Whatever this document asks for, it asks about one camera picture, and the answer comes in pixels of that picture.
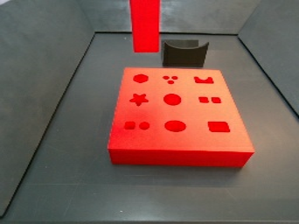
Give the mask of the red rectangular gripper bar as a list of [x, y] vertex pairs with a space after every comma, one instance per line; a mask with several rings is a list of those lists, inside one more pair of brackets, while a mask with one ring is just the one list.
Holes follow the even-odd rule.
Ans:
[[134, 50], [159, 52], [161, 0], [130, 0]]

